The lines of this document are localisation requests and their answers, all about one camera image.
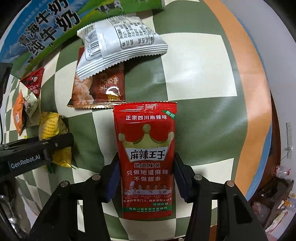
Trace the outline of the small clear green snack packet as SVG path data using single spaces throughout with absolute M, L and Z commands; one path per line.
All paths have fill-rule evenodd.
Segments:
M 39 105 L 39 101 L 33 92 L 24 97 L 24 108 L 30 121 Z

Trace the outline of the small dark red snack packet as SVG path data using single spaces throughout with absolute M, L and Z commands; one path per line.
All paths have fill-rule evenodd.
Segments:
M 25 85 L 25 87 L 27 87 L 36 98 L 40 96 L 43 73 L 44 67 L 40 67 L 21 80 L 21 83 Z

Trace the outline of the brown walnut snack packet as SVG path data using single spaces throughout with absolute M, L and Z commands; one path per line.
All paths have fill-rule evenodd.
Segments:
M 75 75 L 67 106 L 77 109 L 113 108 L 125 103 L 124 64 L 116 64 L 86 79 Z

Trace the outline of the red spicy strip packet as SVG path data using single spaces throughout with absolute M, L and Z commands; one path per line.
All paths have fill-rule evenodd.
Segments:
M 134 102 L 113 109 L 123 218 L 172 214 L 175 102 Z

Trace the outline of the silver grey snack packet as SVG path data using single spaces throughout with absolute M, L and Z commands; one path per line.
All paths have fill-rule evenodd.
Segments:
M 76 74 L 83 80 L 129 59 L 162 55 L 168 44 L 138 16 L 113 16 L 91 23 L 77 31 L 84 52 Z

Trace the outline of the orange snack packet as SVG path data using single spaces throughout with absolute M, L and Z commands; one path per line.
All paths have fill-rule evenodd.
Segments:
M 24 102 L 25 99 L 23 97 L 22 91 L 20 90 L 13 105 L 13 120 L 18 135 L 22 134 L 23 127 L 25 125 L 25 116 L 23 114 Z

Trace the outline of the clutter pile on floor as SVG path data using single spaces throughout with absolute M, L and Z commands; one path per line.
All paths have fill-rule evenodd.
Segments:
M 271 233 L 292 208 L 289 195 L 294 186 L 294 181 L 288 179 L 290 168 L 276 165 L 271 174 L 271 180 L 250 199 L 251 207 L 266 233 Z

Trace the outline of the cardboard milk box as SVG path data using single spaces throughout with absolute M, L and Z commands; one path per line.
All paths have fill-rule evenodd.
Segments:
M 162 9 L 164 1 L 30 1 L 1 38 L 1 62 L 23 78 L 76 32 L 110 16 Z

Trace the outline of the blue bed sheet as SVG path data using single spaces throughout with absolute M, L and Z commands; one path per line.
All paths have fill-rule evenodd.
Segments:
M 264 64 L 246 18 L 235 15 L 244 30 L 240 47 L 239 73 L 247 110 L 247 134 L 236 180 L 250 199 L 262 180 L 268 161 L 272 134 L 272 104 Z

